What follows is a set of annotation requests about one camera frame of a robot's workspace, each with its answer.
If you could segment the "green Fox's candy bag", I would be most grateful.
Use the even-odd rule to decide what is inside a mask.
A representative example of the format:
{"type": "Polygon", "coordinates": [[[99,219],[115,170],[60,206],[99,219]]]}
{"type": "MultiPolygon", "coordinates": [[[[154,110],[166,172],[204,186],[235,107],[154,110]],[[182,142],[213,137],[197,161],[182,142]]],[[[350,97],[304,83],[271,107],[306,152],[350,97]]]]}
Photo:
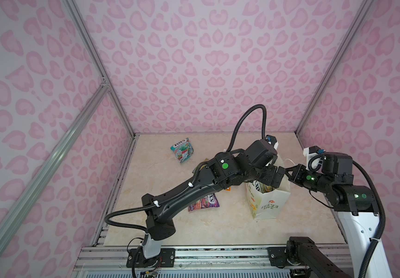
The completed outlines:
{"type": "Polygon", "coordinates": [[[259,181],[253,181],[253,186],[255,187],[255,189],[261,193],[268,193],[268,192],[272,192],[275,188],[273,188],[272,186],[269,185],[265,185],[259,181]]]}

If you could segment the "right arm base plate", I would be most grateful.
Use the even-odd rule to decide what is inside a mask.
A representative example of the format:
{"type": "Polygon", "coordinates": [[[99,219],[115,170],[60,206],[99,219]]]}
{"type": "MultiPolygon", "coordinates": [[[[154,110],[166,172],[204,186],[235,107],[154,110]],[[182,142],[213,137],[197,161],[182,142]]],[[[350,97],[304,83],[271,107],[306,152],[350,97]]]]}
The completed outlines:
{"type": "Polygon", "coordinates": [[[283,269],[287,266],[293,266],[290,259],[289,250],[286,247],[268,247],[268,259],[271,266],[283,269]]]}

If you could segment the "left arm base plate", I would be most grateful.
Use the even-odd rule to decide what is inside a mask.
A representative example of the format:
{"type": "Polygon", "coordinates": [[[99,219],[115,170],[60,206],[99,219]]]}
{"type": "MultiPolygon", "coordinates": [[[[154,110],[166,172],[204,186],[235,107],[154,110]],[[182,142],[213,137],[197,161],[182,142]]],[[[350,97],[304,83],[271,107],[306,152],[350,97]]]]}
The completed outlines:
{"type": "Polygon", "coordinates": [[[174,261],[176,256],[175,249],[163,248],[160,253],[152,258],[145,258],[143,251],[137,251],[137,249],[131,249],[126,263],[127,268],[172,268],[174,267],[174,261]]]}

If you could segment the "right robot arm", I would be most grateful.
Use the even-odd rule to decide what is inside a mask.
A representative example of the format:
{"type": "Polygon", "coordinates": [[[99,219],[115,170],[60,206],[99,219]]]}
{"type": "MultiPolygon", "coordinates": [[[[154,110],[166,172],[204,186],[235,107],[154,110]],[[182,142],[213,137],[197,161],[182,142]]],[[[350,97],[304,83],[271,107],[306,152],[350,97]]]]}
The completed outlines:
{"type": "Polygon", "coordinates": [[[392,276],[381,238],[385,211],[367,172],[347,154],[313,146],[303,151],[307,164],[286,170],[288,180],[310,192],[321,192],[344,231],[354,275],[392,276]]]}

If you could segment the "white illustrated paper bag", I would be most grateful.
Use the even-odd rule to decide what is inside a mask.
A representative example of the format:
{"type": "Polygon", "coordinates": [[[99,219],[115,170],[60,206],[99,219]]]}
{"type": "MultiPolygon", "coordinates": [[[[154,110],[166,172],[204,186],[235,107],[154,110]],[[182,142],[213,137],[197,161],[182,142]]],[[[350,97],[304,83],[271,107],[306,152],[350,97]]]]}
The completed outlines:
{"type": "Polygon", "coordinates": [[[276,219],[286,204],[290,192],[290,182],[283,176],[281,186],[272,192],[261,193],[252,183],[245,183],[246,197],[254,220],[276,219]]]}

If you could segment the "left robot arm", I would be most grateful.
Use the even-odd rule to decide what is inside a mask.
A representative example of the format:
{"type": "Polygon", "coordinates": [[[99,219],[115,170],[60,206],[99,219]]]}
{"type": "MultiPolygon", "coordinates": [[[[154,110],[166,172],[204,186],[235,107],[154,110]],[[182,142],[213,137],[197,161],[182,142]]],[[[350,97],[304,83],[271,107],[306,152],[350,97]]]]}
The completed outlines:
{"type": "Polygon", "coordinates": [[[139,229],[144,231],[140,251],[144,258],[151,259],[160,254],[162,241],[175,234],[173,218],[183,209],[198,200],[231,186],[258,181],[272,188],[279,188],[284,168],[275,166],[278,157],[276,138],[266,134],[267,110],[262,104],[249,108],[238,120],[231,141],[224,152],[219,152],[211,160],[203,161],[194,169],[193,176],[158,196],[146,194],[142,206],[112,212],[105,216],[106,224],[113,227],[139,229]],[[261,139],[246,149],[234,149],[233,145],[244,120],[255,110],[262,111],[261,139]],[[146,225],[126,224],[113,221],[114,217],[145,212],[146,225]]]}

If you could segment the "teal Fox's candy bag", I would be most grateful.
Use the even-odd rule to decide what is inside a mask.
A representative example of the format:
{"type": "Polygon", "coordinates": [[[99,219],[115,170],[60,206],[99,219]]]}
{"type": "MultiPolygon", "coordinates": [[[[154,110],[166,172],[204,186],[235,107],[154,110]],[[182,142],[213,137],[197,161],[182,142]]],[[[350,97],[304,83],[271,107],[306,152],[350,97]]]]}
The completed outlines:
{"type": "Polygon", "coordinates": [[[185,138],[170,147],[179,163],[185,162],[194,153],[194,148],[189,140],[185,138]]]}

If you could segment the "purple Fox's candy bag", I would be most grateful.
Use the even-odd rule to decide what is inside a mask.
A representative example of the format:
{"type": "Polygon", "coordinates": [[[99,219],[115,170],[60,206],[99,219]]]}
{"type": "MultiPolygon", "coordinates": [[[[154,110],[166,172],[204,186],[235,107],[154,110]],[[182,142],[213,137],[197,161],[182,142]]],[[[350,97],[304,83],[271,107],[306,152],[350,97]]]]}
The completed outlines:
{"type": "Polygon", "coordinates": [[[188,211],[192,212],[192,211],[200,210],[200,209],[209,209],[209,208],[218,208],[218,207],[220,207],[220,204],[218,202],[216,195],[213,193],[213,194],[207,195],[204,198],[191,204],[188,207],[188,211]]]}

